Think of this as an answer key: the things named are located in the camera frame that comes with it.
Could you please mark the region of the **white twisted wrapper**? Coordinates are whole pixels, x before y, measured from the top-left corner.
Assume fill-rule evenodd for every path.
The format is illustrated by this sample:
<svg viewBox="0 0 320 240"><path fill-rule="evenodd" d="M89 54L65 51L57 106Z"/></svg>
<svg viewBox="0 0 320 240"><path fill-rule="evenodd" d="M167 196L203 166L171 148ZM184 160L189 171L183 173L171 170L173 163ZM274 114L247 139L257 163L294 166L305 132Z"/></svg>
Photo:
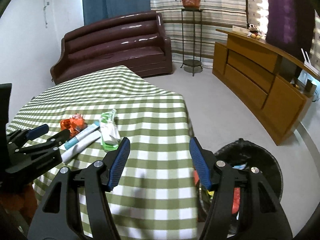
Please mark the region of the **white twisted wrapper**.
<svg viewBox="0 0 320 240"><path fill-rule="evenodd" d="M71 161L73 157L86 149L91 143L95 142L101 137L101 133L96 130L85 137L80 141L68 141L64 144L65 152L61 154L61 159L64 164L67 164Z"/></svg>

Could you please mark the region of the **orange plastic bag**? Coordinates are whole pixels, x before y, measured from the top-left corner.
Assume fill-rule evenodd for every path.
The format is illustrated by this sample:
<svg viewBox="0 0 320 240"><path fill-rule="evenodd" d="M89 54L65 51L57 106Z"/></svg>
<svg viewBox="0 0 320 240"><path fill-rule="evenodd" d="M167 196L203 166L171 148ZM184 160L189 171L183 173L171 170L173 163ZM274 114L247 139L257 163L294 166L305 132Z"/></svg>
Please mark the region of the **orange plastic bag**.
<svg viewBox="0 0 320 240"><path fill-rule="evenodd" d="M60 121L61 130L62 131L65 129L69 130L70 132L69 138L72 138L77 134L79 134L82 130L86 128L86 126L87 125L85 123L83 115L79 113L72 115L68 119L63 119Z"/></svg>

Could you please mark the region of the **white teal tube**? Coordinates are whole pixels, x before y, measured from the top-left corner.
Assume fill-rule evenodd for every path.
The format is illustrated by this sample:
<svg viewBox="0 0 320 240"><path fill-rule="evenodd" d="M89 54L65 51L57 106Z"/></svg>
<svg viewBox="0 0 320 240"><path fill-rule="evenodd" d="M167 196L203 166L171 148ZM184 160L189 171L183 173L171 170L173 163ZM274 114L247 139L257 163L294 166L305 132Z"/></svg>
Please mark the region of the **white teal tube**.
<svg viewBox="0 0 320 240"><path fill-rule="evenodd" d="M65 144L64 147L66 150L70 149L72 146L77 144L80 140L84 139L84 137L88 136L95 130L97 130L100 127L98 122L95 122L89 126L87 126L85 129L83 129L80 133L72 137L70 140L68 140Z"/></svg>

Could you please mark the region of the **green white tissue pack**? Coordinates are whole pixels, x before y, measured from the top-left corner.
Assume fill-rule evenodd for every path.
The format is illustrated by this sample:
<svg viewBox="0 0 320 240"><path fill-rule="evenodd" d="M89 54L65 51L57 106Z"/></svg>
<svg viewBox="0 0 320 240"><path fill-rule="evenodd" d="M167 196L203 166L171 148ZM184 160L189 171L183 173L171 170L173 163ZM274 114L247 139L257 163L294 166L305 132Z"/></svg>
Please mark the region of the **green white tissue pack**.
<svg viewBox="0 0 320 240"><path fill-rule="evenodd" d="M121 141L118 128L115 123L116 109L101 113L99 124L102 146L105 151L115 150Z"/></svg>

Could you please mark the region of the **light blue tube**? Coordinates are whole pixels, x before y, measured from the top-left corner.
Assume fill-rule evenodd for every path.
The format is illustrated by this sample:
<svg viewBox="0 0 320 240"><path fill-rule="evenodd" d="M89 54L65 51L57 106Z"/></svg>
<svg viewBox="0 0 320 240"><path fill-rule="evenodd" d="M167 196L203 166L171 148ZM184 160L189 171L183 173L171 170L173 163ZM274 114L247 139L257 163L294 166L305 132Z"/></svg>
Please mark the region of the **light blue tube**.
<svg viewBox="0 0 320 240"><path fill-rule="evenodd" d="M234 165L233 168L237 170L245 170L247 167L247 164L241 164L241 165Z"/></svg>

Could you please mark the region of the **black trash bin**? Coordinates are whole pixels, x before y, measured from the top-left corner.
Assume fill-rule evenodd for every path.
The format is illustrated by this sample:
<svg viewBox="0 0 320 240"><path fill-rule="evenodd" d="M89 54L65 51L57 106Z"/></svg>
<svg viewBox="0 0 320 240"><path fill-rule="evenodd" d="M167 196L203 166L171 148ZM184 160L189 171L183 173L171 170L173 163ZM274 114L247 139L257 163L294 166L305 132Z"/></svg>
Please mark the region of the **black trash bin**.
<svg viewBox="0 0 320 240"><path fill-rule="evenodd" d="M283 175L276 158L265 148L242 138L231 142L214 153L217 159L234 165L247 164L245 171L257 167L272 187L276 197L281 200L283 194ZM207 219L213 192L209 192L196 178L198 213L197 221L204 223Z"/></svg>

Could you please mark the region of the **green white checkered tablecloth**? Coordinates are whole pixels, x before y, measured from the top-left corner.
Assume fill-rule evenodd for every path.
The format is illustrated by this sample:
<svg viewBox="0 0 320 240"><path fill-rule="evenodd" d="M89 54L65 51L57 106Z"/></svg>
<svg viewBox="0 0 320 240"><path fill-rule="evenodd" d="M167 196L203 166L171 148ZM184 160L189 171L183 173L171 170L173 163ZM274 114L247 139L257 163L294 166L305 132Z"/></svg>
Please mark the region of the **green white checkered tablecloth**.
<svg viewBox="0 0 320 240"><path fill-rule="evenodd" d="M195 239L197 208L183 96L158 88L125 66L100 70L47 89L24 105L7 132L49 126L79 113L86 123L115 110L131 151L118 186L108 193L122 239Z"/></svg>

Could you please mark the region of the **wooden sideboard cabinet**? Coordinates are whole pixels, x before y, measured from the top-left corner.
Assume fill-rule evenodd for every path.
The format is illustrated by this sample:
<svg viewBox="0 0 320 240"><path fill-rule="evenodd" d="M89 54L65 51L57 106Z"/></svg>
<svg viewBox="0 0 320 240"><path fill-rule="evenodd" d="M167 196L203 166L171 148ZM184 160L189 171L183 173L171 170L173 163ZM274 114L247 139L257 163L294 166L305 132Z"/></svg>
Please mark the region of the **wooden sideboard cabinet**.
<svg viewBox="0 0 320 240"><path fill-rule="evenodd" d="M215 44L213 74L254 114L276 145L297 128L307 113L312 92L295 73L316 80L319 71L264 41L226 31L227 42Z"/></svg>

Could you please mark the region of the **dark red leather sofa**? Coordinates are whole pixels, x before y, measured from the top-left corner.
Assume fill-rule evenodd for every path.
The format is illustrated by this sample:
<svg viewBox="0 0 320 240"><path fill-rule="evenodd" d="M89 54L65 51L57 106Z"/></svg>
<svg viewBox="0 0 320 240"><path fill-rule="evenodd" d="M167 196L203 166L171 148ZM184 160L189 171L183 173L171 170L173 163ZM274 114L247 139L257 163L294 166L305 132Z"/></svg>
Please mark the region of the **dark red leather sofa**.
<svg viewBox="0 0 320 240"><path fill-rule="evenodd" d="M126 66L140 77L172 73L171 40L161 13L117 16L66 33L50 73L58 85L116 66Z"/></svg>

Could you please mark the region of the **white wifi router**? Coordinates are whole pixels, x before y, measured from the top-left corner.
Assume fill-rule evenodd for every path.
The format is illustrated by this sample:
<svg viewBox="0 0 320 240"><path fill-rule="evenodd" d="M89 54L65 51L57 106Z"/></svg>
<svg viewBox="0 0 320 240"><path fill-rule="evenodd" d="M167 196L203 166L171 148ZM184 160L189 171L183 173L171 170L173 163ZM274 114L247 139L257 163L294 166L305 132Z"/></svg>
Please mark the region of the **white wifi router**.
<svg viewBox="0 0 320 240"><path fill-rule="evenodd" d="M317 70L312 64L311 61L309 59L309 56L307 54L306 51L303 50L303 48L301 49L303 57L304 57L304 66L306 66L308 69L310 69L311 71L313 71L315 74L319 75L319 70Z"/></svg>

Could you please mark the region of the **mickey mouse plush toy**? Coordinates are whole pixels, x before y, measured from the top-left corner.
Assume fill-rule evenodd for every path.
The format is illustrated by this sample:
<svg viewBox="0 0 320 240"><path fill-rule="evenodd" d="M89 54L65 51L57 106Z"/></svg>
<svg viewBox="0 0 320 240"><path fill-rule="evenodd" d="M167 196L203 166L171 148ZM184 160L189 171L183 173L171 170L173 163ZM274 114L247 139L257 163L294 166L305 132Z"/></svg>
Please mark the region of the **mickey mouse plush toy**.
<svg viewBox="0 0 320 240"><path fill-rule="evenodd" d="M248 23L247 29L248 29L248 37L251 37L256 40L259 40L261 38L260 31L256 25Z"/></svg>

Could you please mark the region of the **white box on cabinet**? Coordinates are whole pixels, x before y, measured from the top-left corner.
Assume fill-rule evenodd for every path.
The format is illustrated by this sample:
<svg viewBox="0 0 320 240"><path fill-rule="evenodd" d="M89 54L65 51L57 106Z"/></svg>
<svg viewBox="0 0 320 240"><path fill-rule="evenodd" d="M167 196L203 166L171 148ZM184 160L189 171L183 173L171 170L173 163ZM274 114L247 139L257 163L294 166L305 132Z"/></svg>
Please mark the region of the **white box on cabinet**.
<svg viewBox="0 0 320 240"><path fill-rule="evenodd" d="M249 34L249 30L248 29L243 28L243 27L239 27L239 26L236 26L236 25L232 26L232 31L237 33L237 34L245 35L245 36L247 36Z"/></svg>

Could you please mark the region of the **striped curtain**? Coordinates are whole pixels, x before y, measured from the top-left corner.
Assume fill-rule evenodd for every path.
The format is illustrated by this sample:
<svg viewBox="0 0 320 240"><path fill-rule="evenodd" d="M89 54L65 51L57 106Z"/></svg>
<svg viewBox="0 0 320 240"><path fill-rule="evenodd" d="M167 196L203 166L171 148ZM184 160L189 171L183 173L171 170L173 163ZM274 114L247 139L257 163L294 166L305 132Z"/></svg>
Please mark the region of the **striped curtain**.
<svg viewBox="0 0 320 240"><path fill-rule="evenodd" d="M265 35L268 25L268 0L201 0L203 20L202 65L213 65L215 43L224 43L232 26L246 27L254 24ZM161 13L167 35L171 39L172 60L182 62L181 0L151 0L151 9ZM185 12L184 39L185 59L192 58L192 13ZM200 26L196 25L196 38L200 40Z"/></svg>

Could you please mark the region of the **purple curtain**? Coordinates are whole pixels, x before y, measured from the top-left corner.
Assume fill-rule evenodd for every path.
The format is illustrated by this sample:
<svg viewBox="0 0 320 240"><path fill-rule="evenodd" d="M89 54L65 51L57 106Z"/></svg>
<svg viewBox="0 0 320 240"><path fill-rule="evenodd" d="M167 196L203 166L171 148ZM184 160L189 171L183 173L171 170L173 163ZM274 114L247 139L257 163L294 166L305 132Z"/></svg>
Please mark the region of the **purple curtain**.
<svg viewBox="0 0 320 240"><path fill-rule="evenodd" d="M315 28L315 10L309 0L268 0L266 42L304 61Z"/></svg>

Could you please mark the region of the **black metal plant stand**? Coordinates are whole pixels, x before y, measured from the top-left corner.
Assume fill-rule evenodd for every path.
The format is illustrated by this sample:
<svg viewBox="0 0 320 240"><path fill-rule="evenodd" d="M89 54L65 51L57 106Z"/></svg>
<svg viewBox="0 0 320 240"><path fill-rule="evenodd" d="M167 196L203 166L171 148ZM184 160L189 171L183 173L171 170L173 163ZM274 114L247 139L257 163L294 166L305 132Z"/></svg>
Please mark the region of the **black metal plant stand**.
<svg viewBox="0 0 320 240"><path fill-rule="evenodd" d="M184 39L184 24L186 21L184 20L184 13L185 12L191 12L192 13L192 20L191 24L193 26L193 35L192 35L192 58L191 59L185 59L185 39ZM190 67L192 70L192 76L195 75L195 68L200 67L201 70L203 70L202 66L202 34L203 34L203 20L202 20L202 12L203 10L200 8L192 8L192 7L187 7L187 8L182 8L181 9L181 26L182 26L182 64L180 68L183 67ZM196 38L196 25L200 26L200 40L198 41ZM199 48L199 58L196 59L196 44L200 45Z"/></svg>

